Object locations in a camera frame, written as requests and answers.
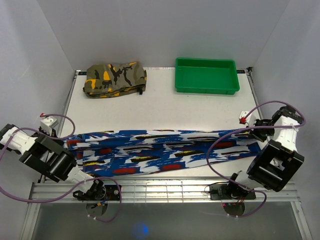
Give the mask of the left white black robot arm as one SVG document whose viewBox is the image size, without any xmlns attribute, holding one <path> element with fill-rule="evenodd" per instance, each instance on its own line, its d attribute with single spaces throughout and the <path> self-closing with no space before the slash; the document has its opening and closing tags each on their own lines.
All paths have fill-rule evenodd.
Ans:
<svg viewBox="0 0 320 240">
<path fill-rule="evenodd" d="M 19 161 L 41 175 L 58 183 L 65 181 L 78 186 L 73 197 L 80 201 L 102 200 L 106 187 L 102 180 L 94 180 L 78 166 L 75 156 L 63 147 L 61 140 L 51 139 L 45 134 L 29 136 L 13 124 L 0 130 L 0 148 L 20 155 Z"/>
</svg>

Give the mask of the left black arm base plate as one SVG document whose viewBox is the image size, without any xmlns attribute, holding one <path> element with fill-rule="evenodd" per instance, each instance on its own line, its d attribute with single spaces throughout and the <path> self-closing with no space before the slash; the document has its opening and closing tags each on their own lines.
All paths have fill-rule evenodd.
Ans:
<svg viewBox="0 0 320 240">
<path fill-rule="evenodd" d="M 95 193 L 89 194 L 77 190 L 72 196 L 79 201 L 119 201 L 120 191 L 116 185 L 106 184 Z"/>
</svg>

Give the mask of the blue white red patterned trousers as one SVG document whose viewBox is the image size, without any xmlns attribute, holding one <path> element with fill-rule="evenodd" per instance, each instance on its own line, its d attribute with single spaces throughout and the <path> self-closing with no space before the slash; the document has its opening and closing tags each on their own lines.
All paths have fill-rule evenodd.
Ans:
<svg viewBox="0 0 320 240">
<path fill-rule="evenodd" d="M 80 133 L 64 140 L 80 169 L 94 177 L 146 175 L 255 157 L 247 133 L 214 144 L 228 130 L 119 130 Z"/>
</svg>

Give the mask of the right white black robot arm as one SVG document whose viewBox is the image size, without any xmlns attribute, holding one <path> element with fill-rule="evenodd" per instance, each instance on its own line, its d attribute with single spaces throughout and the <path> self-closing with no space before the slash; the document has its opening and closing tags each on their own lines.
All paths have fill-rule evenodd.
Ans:
<svg viewBox="0 0 320 240">
<path fill-rule="evenodd" d="M 246 172 L 239 171 L 231 176 L 233 180 L 226 185 L 226 194 L 237 199 L 249 189 L 265 188 L 281 191 L 303 164 L 305 158 L 298 153 L 296 138 L 303 118 L 286 105 L 280 107 L 271 119 L 258 119 L 253 113 L 241 111 L 239 122 L 249 127 L 273 127 L 276 129 L 251 129 L 249 135 L 260 142 L 268 141 L 254 158 Z"/>
</svg>

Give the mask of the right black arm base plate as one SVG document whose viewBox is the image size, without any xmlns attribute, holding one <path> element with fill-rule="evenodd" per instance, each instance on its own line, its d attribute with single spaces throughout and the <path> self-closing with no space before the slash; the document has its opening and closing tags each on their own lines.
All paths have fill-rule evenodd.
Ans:
<svg viewBox="0 0 320 240">
<path fill-rule="evenodd" d="M 238 186 L 227 183 L 212 184 L 209 186 L 211 200 L 255 200 L 254 192 L 246 191 Z"/>
</svg>

